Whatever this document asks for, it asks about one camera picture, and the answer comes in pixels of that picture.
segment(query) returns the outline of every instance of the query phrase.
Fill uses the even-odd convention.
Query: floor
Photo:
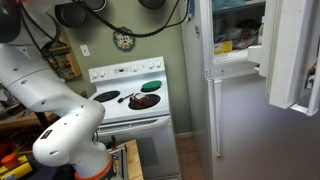
[[[192,137],[177,139],[183,180],[205,180]]]

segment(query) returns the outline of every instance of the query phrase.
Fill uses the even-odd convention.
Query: orange object
[[[111,164],[112,164],[112,157],[109,157],[109,162],[108,162],[107,166],[102,171],[100,171],[98,174],[96,174],[94,176],[91,176],[91,177],[88,177],[88,178],[82,178],[76,172],[75,173],[75,178],[76,178],[76,180],[97,180],[100,177],[102,177],[110,169]]]
[[[9,154],[1,159],[1,164],[7,169],[12,169],[20,164],[16,154]]]

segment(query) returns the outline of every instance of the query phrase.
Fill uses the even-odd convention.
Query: oven door
[[[117,144],[136,139],[144,179],[179,177],[180,169],[170,116],[104,125],[99,141]]]

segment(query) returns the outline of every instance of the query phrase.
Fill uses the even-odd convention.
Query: refrigerator
[[[188,17],[182,23],[188,91],[206,179],[320,179],[320,2],[216,5],[179,4]],[[241,18],[263,24],[261,42],[215,54],[221,17],[228,25]]]

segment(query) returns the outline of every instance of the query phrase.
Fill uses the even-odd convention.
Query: yellow object
[[[231,52],[232,51],[232,41],[225,41],[222,43],[214,44],[214,54]]]
[[[32,167],[30,164],[27,162],[27,157],[26,156],[21,156],[19,157],[19,162],[20,166],[8,170],[4,166],[0,167],[0,179],[1,180],[15,180],[19,179],[22,176],[28,174],[29,172],[32,171]]]

